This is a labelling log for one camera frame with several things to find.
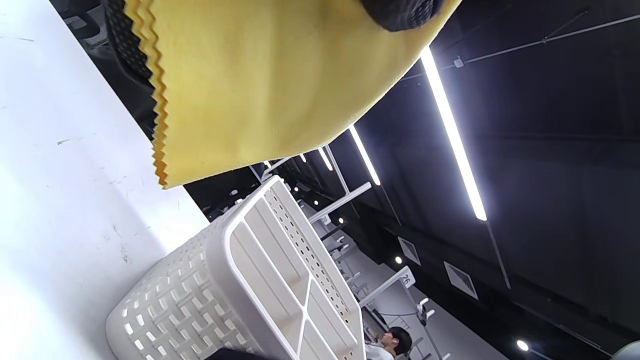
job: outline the yellow microfiber cloth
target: yellow microfiber cloth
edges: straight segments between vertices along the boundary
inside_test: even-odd
[[[460,1],[392,33],[360,0],[126,0],[156,88],[160,183],[330,142],[415,63]]]

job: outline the ceiling vent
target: ceiling vent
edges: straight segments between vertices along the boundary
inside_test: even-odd
[[[415,250],[415,246],[400,236],[398,236],[398,241],[400,241],[400,247],[402,248],[402,252],[404,252],[404,256],[414,263],[421,265],[420,257],[418,257],[418,252]]]
[[[476,293],[476,287],[474,286],[473,281],[471,281],[471,276],[448,262],[443,262],[445,269],[447,269],[447,275],[449,275],[449,281],[451,281],[451,284],[477,300],[478,294]]]

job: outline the perforated basket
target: perforated basket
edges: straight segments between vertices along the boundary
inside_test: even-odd
[[[205,359],[223,346],[364,360],[360,308],[277,176],[151,269],[107,335],[120,360]]]

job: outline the person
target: person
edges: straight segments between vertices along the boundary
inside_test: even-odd
[[[411,350],[412,343],[409,333],[395,326],[390,328],[380,340],[382,347],[365,345],[366,358],[367,360],[394,360],[398,355],[407,354]]]

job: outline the white table surface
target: white table surface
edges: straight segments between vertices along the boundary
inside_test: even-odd
[[[0,0],[0,357],[114,359],[108,313],[208,224],[151,155],[48,0]]]

